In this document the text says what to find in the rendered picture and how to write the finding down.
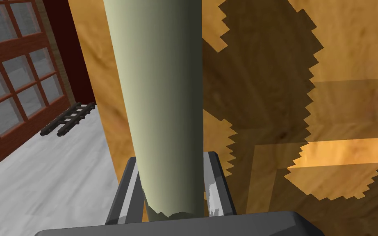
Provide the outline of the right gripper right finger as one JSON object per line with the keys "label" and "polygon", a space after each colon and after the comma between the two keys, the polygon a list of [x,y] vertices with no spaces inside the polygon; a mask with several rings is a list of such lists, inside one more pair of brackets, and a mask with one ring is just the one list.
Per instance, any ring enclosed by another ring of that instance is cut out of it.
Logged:
{"label": "right gripper right finger", "polygon": [[214,216],[236,215],[225,175],[216,152],[203,153],[203,175],[208,214]]}

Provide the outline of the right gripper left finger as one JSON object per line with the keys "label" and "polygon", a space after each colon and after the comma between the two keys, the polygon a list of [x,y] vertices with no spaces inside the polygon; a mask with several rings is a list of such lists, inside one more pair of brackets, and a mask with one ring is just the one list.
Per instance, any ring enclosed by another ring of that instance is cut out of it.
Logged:
{"label": "right gripper left finger", "polygon": [[116,225],[142,222],[144,200],[136,158],[130,157],[105,224]]}

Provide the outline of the pale green bar handle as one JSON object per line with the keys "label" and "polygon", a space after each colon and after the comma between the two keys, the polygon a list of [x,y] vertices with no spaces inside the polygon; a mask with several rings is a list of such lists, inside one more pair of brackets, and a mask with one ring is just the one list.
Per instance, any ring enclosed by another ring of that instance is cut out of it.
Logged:
{"label": "pale green bar handle", "polygon": [[200,218],[202,0],[103,0],[151,221]]}

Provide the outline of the black ladder-shaped rack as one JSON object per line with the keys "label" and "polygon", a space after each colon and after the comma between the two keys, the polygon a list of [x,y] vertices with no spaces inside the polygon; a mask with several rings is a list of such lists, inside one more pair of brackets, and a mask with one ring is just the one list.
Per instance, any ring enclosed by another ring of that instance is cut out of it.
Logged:
{"label": "black ladder-shaped rack", "polygon": [[41,130],[40,135],[46,136],[60,125],[63,126],[57,131],[57,136],[61,137],[66,135],[75,125],[78,125],[81,120],[85,119],[85,116],[90,114],[95,107],[96,104],[94,102],[87,105],[82,105],[80,102],[74,103],[71,107],[47,124]]}

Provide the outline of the red-brown framed window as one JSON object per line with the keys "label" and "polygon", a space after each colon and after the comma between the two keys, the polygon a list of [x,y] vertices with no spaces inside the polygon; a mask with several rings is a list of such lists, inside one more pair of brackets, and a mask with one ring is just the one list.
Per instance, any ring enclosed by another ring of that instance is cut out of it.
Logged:
{"label": "red-brown framed window", "polygon": [[43,0],[0,0],[0,162],[70,106]]}

